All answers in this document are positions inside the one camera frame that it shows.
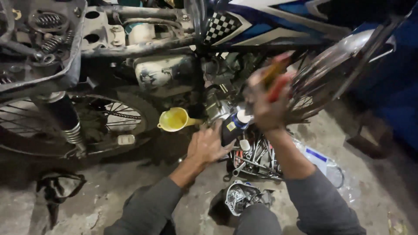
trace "black oil bottle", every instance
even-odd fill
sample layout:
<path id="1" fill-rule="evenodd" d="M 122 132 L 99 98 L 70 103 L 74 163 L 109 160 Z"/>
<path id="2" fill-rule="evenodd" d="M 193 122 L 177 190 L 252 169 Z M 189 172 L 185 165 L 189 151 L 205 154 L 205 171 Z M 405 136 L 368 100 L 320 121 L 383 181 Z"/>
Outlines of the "black oil bottle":
<path id="1" fill-rule="evenodd" d="M 245 115 L 245 110 L 231 114 L 221 126 L 221 144 L 223 147 L 230 144 L 247 128 L 251 116 Z"/>

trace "checkered pattern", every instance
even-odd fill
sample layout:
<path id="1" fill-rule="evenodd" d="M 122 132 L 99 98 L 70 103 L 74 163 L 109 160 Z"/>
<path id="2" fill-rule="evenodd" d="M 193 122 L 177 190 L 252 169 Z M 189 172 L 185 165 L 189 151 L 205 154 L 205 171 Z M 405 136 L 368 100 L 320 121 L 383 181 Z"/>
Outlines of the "checkered pattern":
<path id="1" fill-rule="evenodd" d="M 225 38 L 242 25 L 236 17 L 227 12 L 215 12 L 209 21 L 204 40 L 204 43 L 207 45 L 212 45 Z"/>

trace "chain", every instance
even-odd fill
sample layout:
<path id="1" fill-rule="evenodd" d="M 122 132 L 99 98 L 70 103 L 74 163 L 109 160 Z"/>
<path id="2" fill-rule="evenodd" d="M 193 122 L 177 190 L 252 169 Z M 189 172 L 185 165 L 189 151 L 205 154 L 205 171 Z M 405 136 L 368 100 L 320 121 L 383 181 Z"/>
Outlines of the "chain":
<path id="1" fill-rule="evenodd" d="M 118 113 L 117 111 L 103 111 L 104 113 L 107 113 L 109 115 L 113 115 L 113 116 L 118 116 L 121 118 L 132 118 L 132 119 L 140 119 L 141 116 L 135 116 L 135 115 L 128 115 L 128 114 L 123 114 L 123 113 Z"/>

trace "rear wheel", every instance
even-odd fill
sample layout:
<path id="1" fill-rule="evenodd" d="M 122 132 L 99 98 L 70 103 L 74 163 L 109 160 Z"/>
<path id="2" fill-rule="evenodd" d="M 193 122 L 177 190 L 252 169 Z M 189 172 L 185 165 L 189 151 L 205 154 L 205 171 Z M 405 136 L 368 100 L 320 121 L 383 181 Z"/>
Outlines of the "rear wheel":
<path id="1" fill-rule="evenodd" d="M 80 118 L 88 156 L 112 156 L 150 140 L 152 136 L 143 134 L 157 126 L 159 112 L 138 94 L 137 86 L 69 93 Z M 1 147 L 7 154 L 60 158 L 68 157 L 74 149 L 29 98 L 0 104 L 0 133 Z M 126 134 L 135 135 L 136 143 L 119 146 L 117 136 Z"/>

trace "concrete floor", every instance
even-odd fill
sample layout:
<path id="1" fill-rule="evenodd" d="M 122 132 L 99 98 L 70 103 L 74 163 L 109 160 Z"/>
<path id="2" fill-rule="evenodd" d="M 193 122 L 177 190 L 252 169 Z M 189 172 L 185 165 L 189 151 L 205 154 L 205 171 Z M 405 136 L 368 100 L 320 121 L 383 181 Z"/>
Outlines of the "concrete floor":
<path id="1" fill-rule="evenodd" d="M 395 144 L 387 146 L 387 159 L 364 156 L 344 143 L 347 134 L 356 128 L 356 122 L 339 101 L 311 118 L 311 124 L 290 126 L 297 139 L 333 158 L 350 175 L 350 184 L 356 187 L 353 192 L 358 192 L 352 194 L 351 199 L 355 200 L 351 206 L 369 235 L 389 234 L 388 212 L 406 223 L 409 234 L 418 234 L 417 164 Z M 186 152 L 188 141 L 187 135 L 181 133 L 166 134 L 141 149 L 101 163 L 92 160 L 0 164 L 0 234 L 44 234 L 40 226 L 44 218 L 33 210 L 33 179 L 40 170 L 51 167 L 78 170 L 88 182 L 76 196 L 60 205 L 59 222 L 46 234 L 102 234 L 106 226 L 121 216 L 122 205 L 134 190 L 156 183 L 173 171 L 176 159 Z M 178 234 L 232 234 L 232 228 L 219 226 L 208 216 L 212 198 L 230 184 L 223 180 L 225 175 L 225 163 L 211 165 L 199 175 L 174 212 Z M 298 214 L 285 183 L 249 181 L 262 189 L 275 190 L 272 211 L 279 218 L 284 234 L 302 234 L 296 228 Z"/>

